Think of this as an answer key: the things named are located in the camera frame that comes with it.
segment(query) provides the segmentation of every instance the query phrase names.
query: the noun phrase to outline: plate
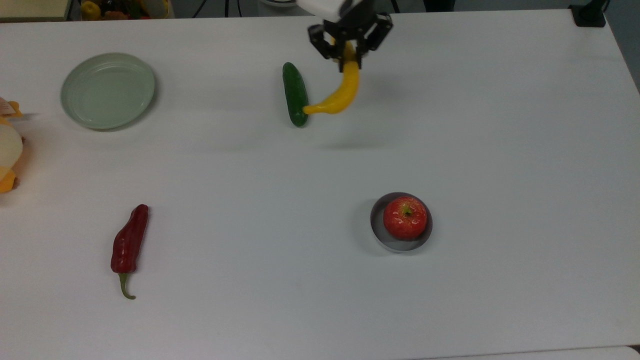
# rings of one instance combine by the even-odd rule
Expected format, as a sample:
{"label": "plate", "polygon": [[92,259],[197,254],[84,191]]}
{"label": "plate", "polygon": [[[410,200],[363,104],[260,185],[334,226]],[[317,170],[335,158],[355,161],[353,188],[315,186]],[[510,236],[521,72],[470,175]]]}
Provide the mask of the plate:
{"label": "plate", "polygon": [[[387,205],[393,200],[396,200],[397,198],[402,196],[409,196],[417,199],[427,211],[427,227],[425,228],[424,232],[420,234],[420,236],[410,241],[400,240],[393,237],[385,228],[385,224],[383,221],[383,216]],[[383,248],[396,253],[415,250],[423,246],[429,239],[429,236],[431,236],[431,230],[433,229],[433,217],[431,217],[429,208],[422,202],[422,200],[411,195],[410,193],[396,192],[384,195],[374,204],[373,208],[371,209],[369,220],[371,221],[371,229],[373,230],[373,233],[376,236],[376,239],[378,239],[380,245],[382,245]]]}
{"label": "plate", "polygon": [[135,56],[108,53],[94,56],[67,76],[60,99],[78,124],[113,129],[136,119],[154,96],[156,79]]}

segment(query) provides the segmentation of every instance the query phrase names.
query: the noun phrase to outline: black cable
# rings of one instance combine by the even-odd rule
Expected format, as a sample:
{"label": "black cable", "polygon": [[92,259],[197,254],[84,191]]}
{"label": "black cable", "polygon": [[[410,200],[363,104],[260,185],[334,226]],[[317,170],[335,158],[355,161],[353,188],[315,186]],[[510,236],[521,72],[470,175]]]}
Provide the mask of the black cable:
{"label": "black cable", "polygon": [[391,0],[391,5],[394,7],[395,13],[400,13],[400,8],[398,7],[398,3],[396,0]]}
{"label": "black cable", "polygon": [[195,18],[196,16],[198,16],[198,14],[200,13],[200,10],[202,10],[202,7],[204,6],[204,3],[206,3],[207,0],[202,0],[202,4],[200,4],[200,7],[198,8],[198,10],[196,10],[196,13],[193,14],[192,18]]}

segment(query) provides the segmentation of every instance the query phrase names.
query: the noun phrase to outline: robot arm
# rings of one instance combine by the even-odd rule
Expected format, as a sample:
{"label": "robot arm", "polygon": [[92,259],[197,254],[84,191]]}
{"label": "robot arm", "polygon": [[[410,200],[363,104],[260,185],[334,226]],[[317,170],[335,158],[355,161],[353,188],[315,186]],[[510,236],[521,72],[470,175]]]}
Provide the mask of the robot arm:
{"label": "robot arm", "polygon": [[[375,51],[393,27],[387,13],[376,13],[373,0],[298,0],[304,10],[324,19],[320,25],[310,26],[309,40],[325,59],[335,59],[340,72],[344,65],[344,46],[355,40],[356,59],[362,68],[362,58]],[[329,44],[324,33],[335,39]]]}

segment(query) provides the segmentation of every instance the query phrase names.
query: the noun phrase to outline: red chili pepper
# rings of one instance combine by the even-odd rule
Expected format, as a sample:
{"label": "red chili pepper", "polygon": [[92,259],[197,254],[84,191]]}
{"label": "red chili pepper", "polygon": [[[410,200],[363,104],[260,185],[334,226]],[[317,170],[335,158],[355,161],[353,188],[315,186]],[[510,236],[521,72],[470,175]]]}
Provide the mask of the red chili pepper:
{"label": "red chili pepper", "polygon": [[136,297],[127,293],[127,278],[129,274],[136,271],[136,260],[140,253],[140,245],[142,245],[148,219],[149,207],[144,204],[138,205],[133,209],[129,221],[113,241],[111,269],[120,276],[122,295],[131,300]]}

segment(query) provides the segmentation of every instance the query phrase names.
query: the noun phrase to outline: green plate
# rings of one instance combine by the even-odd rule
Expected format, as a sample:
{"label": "green plate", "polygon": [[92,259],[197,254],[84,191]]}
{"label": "green plate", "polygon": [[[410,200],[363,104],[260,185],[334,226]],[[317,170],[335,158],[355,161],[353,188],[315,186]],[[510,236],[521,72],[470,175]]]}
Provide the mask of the green plate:
{"label": "green plate", "polygon": [[78,65],[62,85],[67,115],[91,129],[113,129],[142,114],[154,96],[156,79],[135,56],[108,53]]}

